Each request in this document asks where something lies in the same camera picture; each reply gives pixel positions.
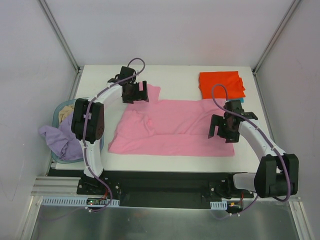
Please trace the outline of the pink t shirt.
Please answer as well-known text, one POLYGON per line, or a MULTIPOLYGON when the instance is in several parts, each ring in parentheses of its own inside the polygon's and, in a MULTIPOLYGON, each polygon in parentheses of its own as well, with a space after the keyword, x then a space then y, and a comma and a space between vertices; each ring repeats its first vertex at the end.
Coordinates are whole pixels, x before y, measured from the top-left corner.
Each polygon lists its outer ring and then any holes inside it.
POLYGON ((108 151, 120 155, 233 157, 234 146, 208 137, 212 115, 224 112, 211 99, 160 99, 161 89, 147 86, 149 101, 128 104, 108 151))

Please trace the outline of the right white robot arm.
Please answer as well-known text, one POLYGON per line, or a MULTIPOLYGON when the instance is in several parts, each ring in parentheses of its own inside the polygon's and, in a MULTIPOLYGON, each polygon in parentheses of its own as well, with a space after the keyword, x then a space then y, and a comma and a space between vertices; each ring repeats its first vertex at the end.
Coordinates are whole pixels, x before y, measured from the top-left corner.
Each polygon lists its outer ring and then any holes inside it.
POLYGON ((261 198, 287 201, 298 193, 299 159, 278 147, 262 130, 258 117, 246 112, 239 100, 227 101, 222 116, 212 115, 208 137, 219 136, 225 143, 237 143, 243 137, 256 154, 259 165, 255 173, 240 172, 225 184, 225 192, 237 197, 243 190, 261 198))

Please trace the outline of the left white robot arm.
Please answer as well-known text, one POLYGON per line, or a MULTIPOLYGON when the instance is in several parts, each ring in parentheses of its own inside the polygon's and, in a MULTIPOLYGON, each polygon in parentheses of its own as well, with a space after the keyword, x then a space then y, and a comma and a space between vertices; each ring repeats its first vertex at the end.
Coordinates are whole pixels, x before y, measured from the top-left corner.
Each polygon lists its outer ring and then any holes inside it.
POLYGON ((106 188, 105 181, 99 178, 104 171, 100 144, 105 131, 105 108, 117 99, 122 99, 125 104, 148 102, 147 82, 144 80, 142 85, 136 82, 142 72, 128 65, 122 66, 120 73, 111 78, 96 95, 75 101, 71 131, 81 146, 85 164, 83 172, 92 178, 88 188, 96 195, 102 194, 106 188))

